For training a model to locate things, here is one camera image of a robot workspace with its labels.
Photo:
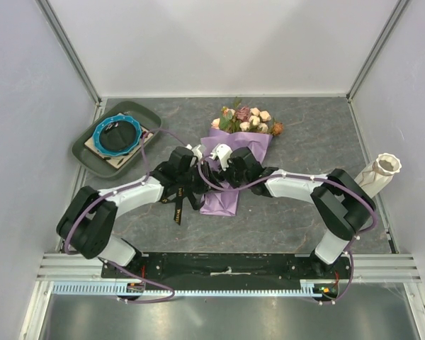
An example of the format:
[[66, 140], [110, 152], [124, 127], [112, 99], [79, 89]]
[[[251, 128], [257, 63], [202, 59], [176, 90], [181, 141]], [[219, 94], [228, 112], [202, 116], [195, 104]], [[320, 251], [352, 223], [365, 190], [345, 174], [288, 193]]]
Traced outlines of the black ribbon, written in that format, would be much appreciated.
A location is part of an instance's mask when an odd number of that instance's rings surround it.
[[177, 184], [178, 175], [180, 174], [175, 175], [174, 178], [161, 181], [164, 190], [159, 201], [163, 204], [174, 204], [174, 222], [179, 225], [181, 224], [184, 200], [188, 200], [194, 211], [199, 211], [205, 204], [203, 196], [206, 193], [198, 195], [183, 189]]

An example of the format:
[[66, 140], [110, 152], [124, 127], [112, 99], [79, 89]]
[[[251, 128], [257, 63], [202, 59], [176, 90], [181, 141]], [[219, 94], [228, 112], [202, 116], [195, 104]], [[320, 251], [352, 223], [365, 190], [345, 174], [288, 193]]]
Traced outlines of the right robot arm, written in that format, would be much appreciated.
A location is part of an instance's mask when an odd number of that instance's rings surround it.
[[221, 174], [234, 190], [249, 189], [257, 196], [289, 198], [313, 204], [327, 228], [312, 252], [310, 270], [317, 278], [328, 278], [336, 261], [372, 220], [377, 222], [372, 198], [343, 169], [330, 174], [307, 175], [277, 167], [264, 167], [248, 147], [232, 150], [219, 144], [212, 152]]

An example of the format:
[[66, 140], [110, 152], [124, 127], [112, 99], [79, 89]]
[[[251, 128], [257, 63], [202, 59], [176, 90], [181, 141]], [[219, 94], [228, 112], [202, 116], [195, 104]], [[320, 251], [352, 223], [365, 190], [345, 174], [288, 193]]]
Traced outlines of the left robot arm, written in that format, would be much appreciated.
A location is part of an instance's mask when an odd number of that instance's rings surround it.
[[117, 264], [125, 278], [135, 278], [141, 271], [141, 252], [125, 240], [113, 236], [115, 219], [143, 205], [174, 203], [174, 221], [181, 223], [183, 200], [194, 210], [203, 203], [200, 195], [207, 191], [196, 164], [206, 147], [177, 147], [167, 161], [147, 176], [114, 188], [95, 190], [84, 186], [75, 195], [61, 217], [56, 231], [66, 247], [85, 259], [103, 259]]

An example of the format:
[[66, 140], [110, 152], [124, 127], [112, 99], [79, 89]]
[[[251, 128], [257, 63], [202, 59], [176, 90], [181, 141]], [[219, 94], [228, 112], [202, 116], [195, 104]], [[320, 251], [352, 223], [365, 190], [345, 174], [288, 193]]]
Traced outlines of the purple flower bouquet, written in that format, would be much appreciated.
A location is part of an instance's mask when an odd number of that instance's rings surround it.
[[222, 107], [210, 124], [207, 137], [201, 139], [208, 156], [202, 171], [207, 179], [224, 191], [213, 190], [202, 198], [200, 213], [231, 217], [236, 215], [240, 186], [258, 178], [272, 139], [284, 130], [268, 111], [242, 105], [236, 98]]

